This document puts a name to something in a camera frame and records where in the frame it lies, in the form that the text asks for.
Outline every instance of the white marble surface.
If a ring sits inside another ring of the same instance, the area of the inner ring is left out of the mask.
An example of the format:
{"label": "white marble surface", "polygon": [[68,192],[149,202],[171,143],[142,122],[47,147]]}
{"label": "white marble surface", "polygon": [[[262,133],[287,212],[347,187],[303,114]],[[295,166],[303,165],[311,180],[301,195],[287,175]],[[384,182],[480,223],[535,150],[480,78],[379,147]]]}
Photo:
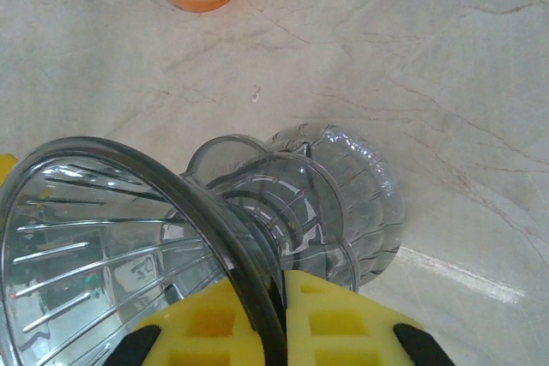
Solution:
{"label": "white marble surface", "polygon": [[549,364],[549,0],[0,0],[0,151],[66,135],[181,171],[204,141],[329,120],[407,200],[365,288],[458,366]]}

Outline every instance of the marble floor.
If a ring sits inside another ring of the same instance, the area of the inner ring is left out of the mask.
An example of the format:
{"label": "marble floor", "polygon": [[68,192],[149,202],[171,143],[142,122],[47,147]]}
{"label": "marble floor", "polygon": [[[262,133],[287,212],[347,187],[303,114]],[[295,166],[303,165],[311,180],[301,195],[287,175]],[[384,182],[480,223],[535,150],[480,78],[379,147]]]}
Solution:
{"label": "marble floor", "polygon": [[67,135],[182,171],[207,139],[330,121],[407,201],[363,292],[458,366],[549,364],[549,0],[0,0],[0,152]]}

